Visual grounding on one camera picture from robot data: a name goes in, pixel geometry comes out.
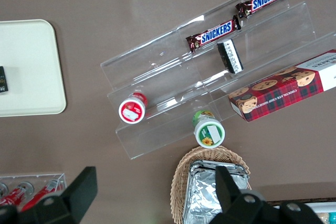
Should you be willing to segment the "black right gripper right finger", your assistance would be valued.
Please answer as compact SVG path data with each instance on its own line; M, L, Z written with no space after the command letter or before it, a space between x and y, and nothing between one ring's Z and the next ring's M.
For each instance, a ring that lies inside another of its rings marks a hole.
M227 168L216 167L216 195L222 211L210 223L322 223L317 214L299 201L271 206L249 190L243 193Z

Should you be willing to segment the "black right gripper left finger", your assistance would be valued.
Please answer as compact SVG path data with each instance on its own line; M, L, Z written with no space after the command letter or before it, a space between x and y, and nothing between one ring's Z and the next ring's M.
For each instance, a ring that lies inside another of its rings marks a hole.
M97 193L96 168L87 166L58 196L44 198L21 212L15 206L1 207L1 223L80 223Z

